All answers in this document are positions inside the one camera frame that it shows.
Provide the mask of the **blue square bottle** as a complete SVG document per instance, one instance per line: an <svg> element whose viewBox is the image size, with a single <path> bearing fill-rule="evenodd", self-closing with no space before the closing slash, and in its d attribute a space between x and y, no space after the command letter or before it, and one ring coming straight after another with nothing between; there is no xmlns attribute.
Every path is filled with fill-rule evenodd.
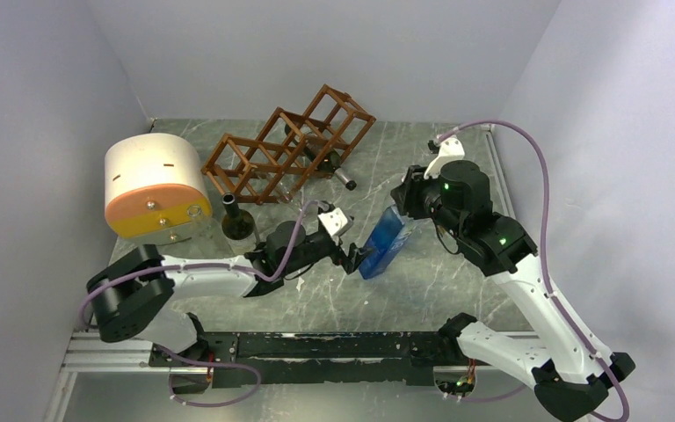
<svg viewBox="0 0 675 422"><path fill-rule="evenodd" d="M414 228L412 220L401 215L396 205L387 207L365 243L372 253L359 266L361 277L371 280L385 273L410 239Z"/></svg>

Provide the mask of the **clear glass bottle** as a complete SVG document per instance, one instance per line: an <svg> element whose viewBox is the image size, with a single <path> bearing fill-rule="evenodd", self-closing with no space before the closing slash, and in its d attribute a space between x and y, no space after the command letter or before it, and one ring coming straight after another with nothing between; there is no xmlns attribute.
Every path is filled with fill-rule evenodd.
<svg viewBox="0 0 675 422"><path fill-rule="evenodd" d="M192 227L192 242L202 258L230 258L235 255L220 223L201 205L191 205L187 208L187 215Z"/></svg>

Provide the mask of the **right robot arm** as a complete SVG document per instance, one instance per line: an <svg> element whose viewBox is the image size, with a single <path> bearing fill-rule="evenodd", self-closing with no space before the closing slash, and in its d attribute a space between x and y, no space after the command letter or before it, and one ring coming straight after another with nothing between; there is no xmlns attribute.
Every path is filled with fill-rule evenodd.
<svg viewBox="0 0 675 422"><path fill-rule="evenodd" d="M400 215L430 220L456 243L457 253L490 278L516 305L536 333L531 342L512 338L468 314L449 319L439 334L448 363L482 361L531 389L560 421L579 421L635 369L627 353L602 342L551 279L545 253L515 219L493 211L490 181L468 160L453 160L432 174L412 165L391 197Z"/></svg>

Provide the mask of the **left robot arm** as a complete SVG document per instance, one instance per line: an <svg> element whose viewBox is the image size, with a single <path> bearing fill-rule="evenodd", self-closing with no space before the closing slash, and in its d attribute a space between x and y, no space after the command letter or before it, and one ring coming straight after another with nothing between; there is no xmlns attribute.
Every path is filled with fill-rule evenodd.
<svg viewBox="0 0 675 422"><path fill-rule="evenodd" d="M300 222L286 221L254 250L231 258L180 258L142 245L90 279L79 313L92 310L94 326L106 343L142 339L194 366L207 357L208 341L200 320L174 310L174 302L268 295L282 287L288 275L323 259L353 273L373 249L356 244L343 249L341 236L351 225L352 218L338 211L321 214L311 234Z"/></svg>

